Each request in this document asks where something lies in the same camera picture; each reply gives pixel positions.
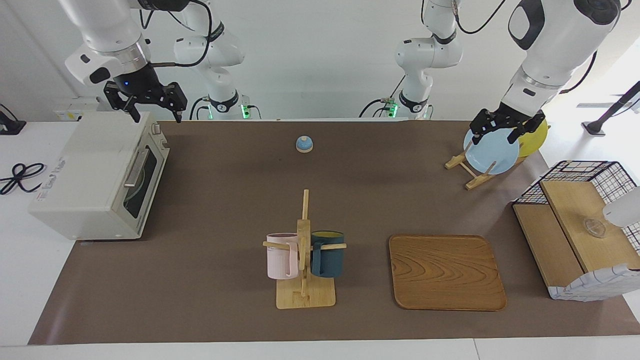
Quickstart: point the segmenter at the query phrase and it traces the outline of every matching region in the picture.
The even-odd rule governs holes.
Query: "oven door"
[[[135,229],[136,238],[142,235],[167,152],[168,149],[162,151],[157,146],[151,135],[143,134],[133,166],[125,177],[124,188],[116,197],[116,213]]]

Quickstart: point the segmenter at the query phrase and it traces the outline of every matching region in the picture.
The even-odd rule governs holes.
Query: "plate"
[[[501,174],[515,165],[520,154],[520,143],[509,143],[507,137],[511,134],[511,129],[498,129],[492,133],[488,133],[482,137],[477,145],[471,144],[466,153],[467,161],[474,169],[485,173],[492,163],[495,166],[489,171],[489,175]],[[467,131],[465,142],[462,144],[463,149],[467,147],[473,133]]]
[[[545,143],[548,132],[549,125],[547,124],[547,120],[545,119],[533,133],[526,133],[519,137],[518,141],[520,142],[520,155],[518,156],[529,156],[538,151],[542,144]]]

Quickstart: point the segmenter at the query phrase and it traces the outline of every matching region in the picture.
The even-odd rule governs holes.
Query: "oven glass window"
[[[151,151],[149,146],[147,146],[147,149],[149,149],[149,156],[147,157],[145,166],[140,172],[140,176],[138,176],[138,180],[136,180],[136,186],[130,188],[124,197],[124,208],[133,215],[134,218],[138,218],[140,215],[142,203],[145,201],[147,190],[149,189],[151,178],[154,175],[157,165],[157,159],[153,151]]]

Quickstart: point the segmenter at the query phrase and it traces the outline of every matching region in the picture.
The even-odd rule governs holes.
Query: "pink mug handle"
[[[298,244],[289,243],[289,271],[285,273],[287,277],[291,277],[292,269],[298,269]]]

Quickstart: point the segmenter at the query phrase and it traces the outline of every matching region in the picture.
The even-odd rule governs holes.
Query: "dark teal mug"
[[[344,249],[320,250],[322,245],[344,243],[344,234],[338,231],[311,233],[311,274],[320,277],[338,277],[342,274]]]

